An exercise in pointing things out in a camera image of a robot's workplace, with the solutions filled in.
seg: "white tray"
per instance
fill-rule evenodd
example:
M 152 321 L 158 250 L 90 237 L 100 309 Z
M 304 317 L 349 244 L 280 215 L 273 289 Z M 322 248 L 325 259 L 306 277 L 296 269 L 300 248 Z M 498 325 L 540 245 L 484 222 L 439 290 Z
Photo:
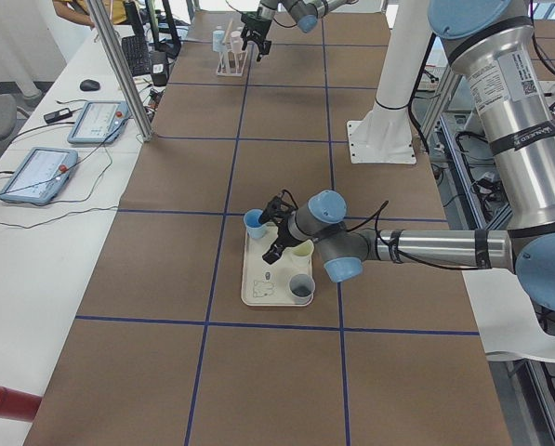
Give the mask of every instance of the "white tray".
M 314 294 L 301 300 L 289 292 L 289 280 L 296 274 L 312 276 L 312 261 L 299 266 L 291 259 L 290 249 L 272 265 L 262 259 L 277 238 L 277 227 L 268 226 L 260 239 L 251 239 L 246 233 L 244 269 L 242 274 L 242 301 L 251 307 L 306 307 Z

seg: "white desk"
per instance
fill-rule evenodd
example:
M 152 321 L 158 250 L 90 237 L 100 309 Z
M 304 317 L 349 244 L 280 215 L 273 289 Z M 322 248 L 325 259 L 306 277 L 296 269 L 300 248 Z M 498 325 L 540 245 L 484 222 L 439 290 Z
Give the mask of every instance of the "white desk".
M 129 27 L 121 28 L 121 33 L 130 33 Z M 44 125 L 45 113 L 67 107 L 56 100 L 123 97 L 101 42 L 94 43 L 93 35 L 86 39 L 22 130 Z M 99 81 L 101 90 L 81 91 L 79 84 L 86 78 Z M 145 85 L 138 84 L 137 89 Z M 82 105 L 75 102 L 68 107 L 74 110 Z M 34 146 L 71 147 L 66 142 L 69 130 L 69 126 L 55 125 L 20 137 L 1 158 L 0 171 L 16 169 Z M 85 203 L 36 208 L 0 202 L 0 221 L 31 225 L 71 211 L 116 206 L 139 155 L 138 133 L 134 120 L 129 120 L 121 137 L 109 146 L 112 166 Z M 93 149 L 77 149 L 79 157 Z M 108 161 L 103 149 L 99 149 L 79 165 L 59 199 L 86 197 Z M 0 179 L 0 188 L 3 185 L 4 180 Z M 31 230 L 0 226 L 0 385 L 37 395 L 44 393 L 114 215 L 114 211 L 96 211 Z M 22 444 L 29 428 L 29 423 L 0 419 L 0 445 Z

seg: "computer mouse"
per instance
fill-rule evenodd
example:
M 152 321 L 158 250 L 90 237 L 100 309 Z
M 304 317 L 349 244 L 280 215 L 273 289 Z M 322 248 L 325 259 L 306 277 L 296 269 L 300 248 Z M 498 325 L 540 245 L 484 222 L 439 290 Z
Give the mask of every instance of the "computer mouse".
M 80 85 L 82 91 L 97 91 L 101 85 L 99 85 L 98 81 L 94 81 L 93 79 L 85 79 Z

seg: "dark red cup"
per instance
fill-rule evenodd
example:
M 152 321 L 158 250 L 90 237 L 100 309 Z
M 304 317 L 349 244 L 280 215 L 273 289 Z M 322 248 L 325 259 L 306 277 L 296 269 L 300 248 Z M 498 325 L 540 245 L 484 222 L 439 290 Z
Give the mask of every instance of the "dark red cup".
M 0 386 L 0 418 L 32 422 L 42 397 Z

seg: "tablet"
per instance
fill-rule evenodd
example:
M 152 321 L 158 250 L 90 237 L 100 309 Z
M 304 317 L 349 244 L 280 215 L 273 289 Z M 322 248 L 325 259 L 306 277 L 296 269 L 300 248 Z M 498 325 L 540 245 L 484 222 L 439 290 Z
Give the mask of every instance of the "tablet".
M 122 133 L 129 114 L 124 101 L 86 102 L 67 140 L 71 144 L 112 142 Z
M 69 179 L 78 160 L 72 149 L 34 147 L 0 191 L 9 203 L 48 204 Z

